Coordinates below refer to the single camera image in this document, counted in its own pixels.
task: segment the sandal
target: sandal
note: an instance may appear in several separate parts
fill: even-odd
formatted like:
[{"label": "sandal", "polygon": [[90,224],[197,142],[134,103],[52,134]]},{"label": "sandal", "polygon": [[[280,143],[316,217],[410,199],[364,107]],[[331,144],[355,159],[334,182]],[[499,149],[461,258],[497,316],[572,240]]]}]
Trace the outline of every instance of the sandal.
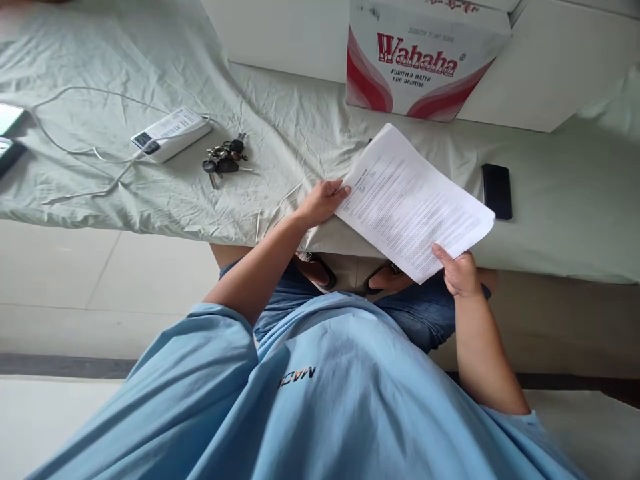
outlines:
[{"label": "sandal", "polygon": [[329,268],[329,266],[325,263],[325,261],[322,260],[322,257],[320,257],[320,255],[318,255],[317,253],[310,253],[310,252],[296,252],[295,254],[303,262],[307,262],[307,263],[311,263],[315,261],[318,262],[320,265],[322,265],[322,268],[324,268],[325,272],[327,272],[327,275],[329,276],[328,284],[320,285],[316,283],[318,288],[324,291],[329,291],[335,287],[336,283],[338,283],[335,273],[333,272],[333,270]]},{"label": "sandal", "polygon": [[387,268],[387,267],[391,267],[391,270],[393,270],[393,274],[394,275],[404,275],[405,273],[400,270],[400,268],[398,268],[398,266],[393,263],[391,260],[387,260],[386,262],[384,262],[382,265],[380,265],[378,268],[376,268],[376,270],[373,271],[372,274],[370,274],[370,276],[368,276],[365,280],[365,293],[367,295],[377,295],[378,293],[382,292],[382,289],[372,289],[369,286],[369,280],[371,280],[371,278],[378,273],[380,270]]}]

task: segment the white cable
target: white cable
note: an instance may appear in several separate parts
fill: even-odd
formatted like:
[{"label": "white cable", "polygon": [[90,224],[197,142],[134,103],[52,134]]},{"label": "white cable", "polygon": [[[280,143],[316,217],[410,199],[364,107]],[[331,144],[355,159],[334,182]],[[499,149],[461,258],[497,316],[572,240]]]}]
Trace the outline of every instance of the white cable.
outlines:
[{"label": "white cable", "polygon": [[[160,137],[160,138],[154,138],[154,139],[150,139],[148,142],[146,142],[144,144],[144,146],[142,147],[142,149],[140,150],[140,152],[136,153],[134,156],[126,159],[126,160],[107,160],[106,158],[102,157],[99,153],[96,147],[92,147],[92,148],[88,148],[85,150],[70,150],[70,149],[66,149],[64,148],[62,145],[60,145],[58,142],[56,142],[51,136],[50,134],[45,130],[45,128],[42,126],[42,122],[40,122],[40,119],[38,118],[38,116],[36,115],[36,110],[38,110],[38,108],[42,107],[43,105],[46,105],[58,98],[60,98],[64,93],[70,91],[70,90],[90,90],[90,91],[97,91],[97,92],[101,92],[101,93],[106,93],[108,95],[116,95],[118,97],[122,97],[126,100],[130,100],[134,103],[138,103],[139,105],[144,105],[148,108],[151,108],[153,110],[162,112],[166,115],[169,114],[169,112],[164,111],[162,109],[159,109],[157,107],[154,107],[153,105],[150,105],[148,103],[145,103],[143,101],[140,100],[136,100],[135,98],[129,97],[127,95],[124,95],[122,93],[118,93],[118,92],[112,92],[109,90],[104,90],[104,89],[100,89],[100,88],[96,88],[96,87],[78,87],[78,86],[71,86],[71,87],[65,87],[62,90],[60,90],[58,93],[56,93],[54,96],[52,96],[51,98],[44,100],[40,103],[36,103],[34,106],[32,106],[30,109],[26,109],[30,112],[33,121],[35,122],[36,126],[38,126],[38,128],[40,128],[40,130],[42,131],[42,133],[44,133],[44,135],[46,136],[46,138],[48,138],[48,140],[54,144],[56,147],[58,147],[60,150],[69,153],[71,155],[84,155],[87,153],[93,153],[98,159],[102,160],[105,163],[112,163],[112,164],[118,164],[118,163],[126,163],[127,166],[120,172],[120,174],[118,174],[118,176],[116,176],[116,178],[114,178],[114,180],[111,182],[111,184],[104,190],[98,190],[98,191],[94,191],[94,192],[87,192],[87,193],[74,193],[72,195],[64,195],[62,197],[58,197],[58,198],[54,198],[51,200],[47,200],[42,202],[42,205],[50,205],[52,203],[60,203],[60,202],[64,202],[67,200],[71,200],[74,198],[78,198],[78,197],[85,197],[85,196],[94,196],[94,195],[106,195],[107,193],[109,193],[111,190],[113,190],[113,188],[115,188],[116,185],[118,185],[120,183],[120,179],[124,176],[124,174],[126,174],[126,172],[129,171],[129,169],[133,166],[133,164],[137,161],[140,160],[142,158],[144,158],[146,156],[145,150],[146,148],[154,141],[158,141],[158,140],[169,140],[169,139],[174,139],[174,138],[178,138],[178,137],[182,137],[183,135],[186,135],[190,132],[183,132],[183,133],[179,133],[178,135],[172,135],[170,137]],[[199,114],[202,118],[204,118],[205,121],[212,121],[213,119],[211,118],[210,115],[206,115],[206,114]],[[96,170],[98,170],[101,173],[102,170],[96,168],[93,165],[90,165],[88,163],[82,162],[84,163],[86,166],[94,168]]]},{"label": "white cable", "polygon": [[62,197],[58,197],[58,198],[54,198],[54,199],[51,199],[51,200],[44,201],[44,202],[42,202],[41,205],[52,205],[54,203],[62,203],[62,202],[65,202],[67,200],[71,200],[71,199],[78,198],[78,197],[87,197],[87,196],[94,196],[94,195],[106,195],[111,190],[113,190],[113,188],[116,185],[118,185],[118,183],[120,183],[120,179],[124,176],[124,174],[126,172],[129,171],[129,169],[133,166],[133,164],[137,160],[140,160],[141,158],[144,158],[147,155],[145,153],[145,150],[147,149],[147,147],[150,144],[152,144],[153,142],[158,141],[158,140],[170,140],[170,139],[182,137],[183,135],[186,135],[188,133],[191,133],[191,132],[183,132],[183,133],[179,133],[178,135],[170,135],[168,137],[152,138],[152,139],[148,140],[148,142],[146,142],[144,144],[144,146],[142,147],[142,149],[138,153],[136,153],[134,156],[128,158],[127,160],[118,161],[118,162],[107,161],[108,163],[127,163],[127,166],[124,168],[124,170],[122,170],[122,172],[120,172],[120,174],[118,174],[118,176],[116,178],[114,178],[114,180],[111,182],[111,184],[107,188],[105,188],[104,190],[97,190],[97,191],[86,192],[86,193],[74,193],[72,195],[63,195]]},{"label": "white cable", "polygon": [[104,90],[104,89],[99,89],[96,87],[77,87],[77,86],[72,86],[72,87],[65,87],[62,90],[60,90],[58,93],[56,93],[54,96],[52,96],[51,98],[44,100],[40,103],[36,103],[34,106],[32,106],[29,110],[31,116],[33,117],[33,121],[35,122],[35,124],[38,126],[38,128],[40,128],[40,130],[42,130],[42,133],[45,134],[45,137],[48,138],[48,140],[54,144],[56,147],[58,147],[60,150],[70,153],[72,155],[82,155],[82,154],[86,154],[86,153],[94,153],[96,154],[96,156],[98,156],[98,158],[102,159],[103,161],[106,161],[107,163],[124,163],[124,161],[122,162],[110,162],[107,160],[104,160],[104,158],[102,158],[100,155],[97,154],[97,151],[95,150],[95,148],[88,148],[85,150],[69,150],[64,148],[62,145],[60,145],[58,142],[56,142],[53,138],[51,138],[50,134],[44,129],[44,127],[42,126],[42,122],[40,122],[40,119],[38,118],[38,116],[35,114],[35,111],[38,110],[38,108],[42,107],[43,105],[46,105],[48,103],[51,103],[54,100],[57,100],[58,98],[60,98],[62,95],[64,95],[66,92],[70,91],[70,90],[90,90],[90,91],[97,91],[97,92],[101,92],[101,93],[106,93],[108,95],[116,95],[118,97],[122,97],[126,100],[130,100],[134,103],[137,103],[139,105],[144,105],[145,107],[148,107],[150,109],[156,110],[158,112],[162,112],[164,114],[168,114],[169,112],[164,111],[162,109],[159,109],[157,107],[154,107],[153,105],[149,105],[148,103],[145,103],[143,101],[140,100],[136,100],[134,98],[131,98],[127,95],[124,95],[123,93],[118,93],[118,92],[112,92],[109,90]]}]

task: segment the red wave design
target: red wave design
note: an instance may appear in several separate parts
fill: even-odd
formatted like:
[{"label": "red wave design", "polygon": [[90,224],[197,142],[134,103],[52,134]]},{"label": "red wave design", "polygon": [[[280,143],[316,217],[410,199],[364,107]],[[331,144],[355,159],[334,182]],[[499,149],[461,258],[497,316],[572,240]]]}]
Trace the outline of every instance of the red wave design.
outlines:
[{"label": "red wave design", "polygon": [[384,112],[393,109],[389,85],[360,50],[351,27],[347,44],[347,103]]},{"label": "red wave design", "polygon": [[493,60],[465,78],[430,91],[420,97],[411,106],[407,115],[429,120],[452,120],[465,104],[478,82],[489,70],[492,63]]}]

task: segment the hand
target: hand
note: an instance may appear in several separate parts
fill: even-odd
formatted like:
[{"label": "hand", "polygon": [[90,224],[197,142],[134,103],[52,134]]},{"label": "hand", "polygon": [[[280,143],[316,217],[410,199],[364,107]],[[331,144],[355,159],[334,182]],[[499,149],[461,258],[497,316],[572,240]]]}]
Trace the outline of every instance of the hand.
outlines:
[{"label": "hand", "polygon": [[445,284],[454,297],[474,297],[482,295],[482,285],[478,278],[478,269],[470,251],[464,252],[458,258],[453,259],[437,243],[431,246],[433,254],[438,257],[445,268]]},{"label": "hand", "polygon": [[330,218],[349,196],[351,188],[341,189],[340,185],[342,180],[322,181],[307,195],[294,213],[306,224],[307,229],[314,228]]}]

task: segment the denim shorts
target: denim shorts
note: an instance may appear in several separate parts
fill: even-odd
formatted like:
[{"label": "denim shorts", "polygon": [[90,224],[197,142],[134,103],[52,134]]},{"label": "denim shorts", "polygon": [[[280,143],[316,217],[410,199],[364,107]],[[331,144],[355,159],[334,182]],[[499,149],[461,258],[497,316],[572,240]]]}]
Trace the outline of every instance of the denim shorts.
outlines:
[{"label": "denim shorts", "polygon": [[[223,268],[220,278],[236,263]],[[489,289],[484,285],[482,289],[485,297],[489,298]],[[320,295],[322,292],[298,270],[293,260],[289,262],[253,328],[258,342],[280,320]],[[395,320],[409,340],[425,353],[437,349],[455,332],[453,296],[447,290],[442,271],[422,285],[414,283],[398,293],[376,300],[374,304]]]}]

